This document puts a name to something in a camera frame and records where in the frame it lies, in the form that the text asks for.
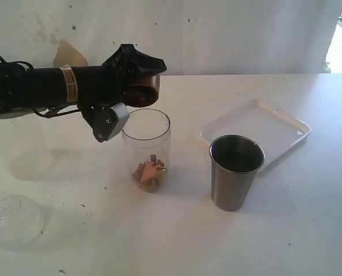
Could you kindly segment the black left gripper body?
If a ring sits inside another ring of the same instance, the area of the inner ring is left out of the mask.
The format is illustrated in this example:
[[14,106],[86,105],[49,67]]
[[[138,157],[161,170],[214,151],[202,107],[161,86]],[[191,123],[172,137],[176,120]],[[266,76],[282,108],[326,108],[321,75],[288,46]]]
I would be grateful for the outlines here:
[[113,57],[108,58],[100,66],[75,67],[74,73],[78,81],[78,100],[76,112],[80,113],[89,125],[94,138],[105,142],[105,118],[110,107],[123,103],[122,90],[126,82],[133,77],[118,76],[113,64]]

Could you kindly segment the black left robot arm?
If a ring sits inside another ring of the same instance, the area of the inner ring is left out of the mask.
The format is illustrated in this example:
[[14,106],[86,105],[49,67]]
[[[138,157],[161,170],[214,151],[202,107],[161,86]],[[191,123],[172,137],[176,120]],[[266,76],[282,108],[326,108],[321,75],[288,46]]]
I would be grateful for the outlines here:
[[166,69],[164,60],[132,44],[121,44],[100,66],[34,68],[0,56],[0,119],[32,113],[60,117],[76,106],[102,143],[121,132],[129,106],[144,108],[158,100]]

